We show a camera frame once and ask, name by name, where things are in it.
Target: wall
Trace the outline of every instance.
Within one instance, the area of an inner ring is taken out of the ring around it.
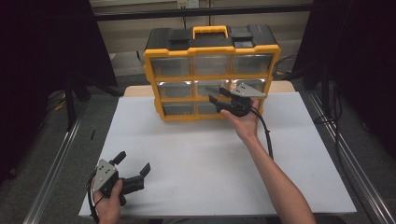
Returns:
[[[139,4],[124,5],[124,0],[103,1],[91,0],[92,9],[95,13],[122,12],[122,11],[148,11],[160,9],[177,8],[176,0],[134,0]],[[200,0],[200,7],[249,7],[249,6],[268,6],[283,4],[307,4],[313,0]],[[296,54],[303,38],[309,12],[288,12],[288,13],[262,13],[247,15],[230,16],[211,16],[211,17],[188,17],[186,18],[187,27],[199,25],[231,25],[245,26],[250,23],[266,23],[274,33],[276,41],[282,48],[281,57]],[[149,19],[135,21],[99,21],[98,22],[106,48],[109,53],[127,52],[144,50],[149,32],[153,28],[171,27],[183,29],[182,18]]]

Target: wrist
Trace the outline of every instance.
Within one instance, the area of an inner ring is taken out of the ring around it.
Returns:
[[[99,224],[118,224],[118,220],[114,219],[99,219]]]
[[[257,145],[260,146],[262,144],[260,142],[259,138],[255,135],[248,136],[248,137],[244,138],[242,141],[247,146],[247,148],[252,148]]]
[[[269,159],[272,160],[265,148],[262,146],[262,142],[259,138],[249,138],[246,142],[244,142],[247,146],[247,149],[252,156],[253,160],[257,160],[257,158]]]

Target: yellow storage organizer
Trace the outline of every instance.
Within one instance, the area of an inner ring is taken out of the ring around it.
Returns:
[[[153,29],[143,56],[161,119],[187,121],[222,118],[208,100],[211,94],[227,101],[220,87],[245,83],[265,93],[262,105],[279,54],[269,27],[253,24]]]

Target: human hand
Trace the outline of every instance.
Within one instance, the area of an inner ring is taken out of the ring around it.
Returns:
[[[104,197],[98,190],[93,194],[93,202],[99,216],[99,223],[113,224],[120,221],[120,192],[122,190],[122,180],[118,180],[111,190],[110,198]]]
[[[252,106],[259,109],[259,100],[251,99]],[[248,113],[242,118],[238,118],[233,115],[230,111],[222,109],[220,114],[226,117],[235,127],[236,133],[239,138],[247,144],[249,141],[258,139],[257,137],[257,121],[258,118],[253,113]]]

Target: human arm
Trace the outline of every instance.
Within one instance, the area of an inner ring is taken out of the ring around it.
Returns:
[[[117,224],[120,222],[120,192],[122,190],[122,181],[118,180],[111,190],[110,198],[104,197],[103,193],[98,190],[93,194],[93,202],[99,216],[100,224]]]
[[[252,101],[258,109],[258,100]],[[304,195],[264,150],[257,135],[257,116],[249,113],[238,118],[226,110],[221,110],[220,113],[233,124],[239,138],[247,146],[283,223],[316,223]]]

